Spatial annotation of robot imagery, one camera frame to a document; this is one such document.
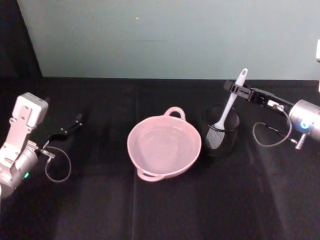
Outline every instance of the black cup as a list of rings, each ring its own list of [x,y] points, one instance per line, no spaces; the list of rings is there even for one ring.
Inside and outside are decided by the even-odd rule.
[[[214,127],[225,109],[224,105],[216,104],[206,108],[200,119],[200,135],[202,138],[202,149],[210,157],[226,157],[233,150],[235,140],[238,133],[238,128],[240,125],[240,118],[238,112],[232,108],[224,122],[224,130],[217,129]],[[217,148],[213,148],[210,141],[212,139],[209,136],[209,131],[216,131],[224,133],[223,140]]]

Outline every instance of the brush handle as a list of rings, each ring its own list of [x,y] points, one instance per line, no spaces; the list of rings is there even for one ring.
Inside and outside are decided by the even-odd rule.
[[[235,84],[237,84],[239,86],[243,86],[245,83],[245,80],[247,78],[247,73],[248,73],[248,69],[246,69],[246,68],[243,69],[242,72],[240,73],[240,75],[238,76],[237,80],[235,81]],[[220,120],[215,124],[216,127],[221,128],[221,129],[224,127],[225,120],[226,120],[228,113],[230,112],[230,109],[232,108],[232,105],[234,104],[237,96],[238,95],[231,93]]]

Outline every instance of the blue light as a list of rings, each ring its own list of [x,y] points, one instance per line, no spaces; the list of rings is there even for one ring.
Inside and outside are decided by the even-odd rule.
[[[305,122],[305,121],[300,122],[300,126],[301,126],[303,129],[308,129],[308,128],[310,128],[310,124],[309,124],[308,122]]]

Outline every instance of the black table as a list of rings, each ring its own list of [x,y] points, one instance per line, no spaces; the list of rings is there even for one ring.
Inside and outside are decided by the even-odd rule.
[[[316,81],[247,81],[295,103],[320,105]],[[40,142],[84,113],[83,128],[63,148],[72,161],[68,181],[44,174],[45,158],[14,194],[2,200],[0,239],[207,240],[319,239],[318,142],[301,151],[290,142],[262,148],[252,127],[262,121],[284,129],[285,120],[238,98],[241,127],[229,157],[201,154],[183,175],[156,183],[137,177],[127,152],[130,130],[147,117],[181,107],[198,128],[201,109],[225,103],[221,80],[43,78],[1,79],[0,139],[18,95],[50,97]],[[272,133],[264,141],[279,140]]]

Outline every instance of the bowl handle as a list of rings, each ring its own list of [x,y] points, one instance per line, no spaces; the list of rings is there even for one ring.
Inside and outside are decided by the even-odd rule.
[[[173,112],[179,113],[180,114],[180,118],[182,120],[186,120],[185,112],[180,107],[177,107],[177,106],[170,107],[167,111],[165,111],[164,115],[165,116],[170,116],[170,114],[172,114]]]
[[[157,182],[162,180],[165,176],[164,175],[154,175],[150,174],[149,172],[146,172],[142,169],[137,169],[136,173],[138,174],[139,178],[142,180],[145,180],[147,182]]]

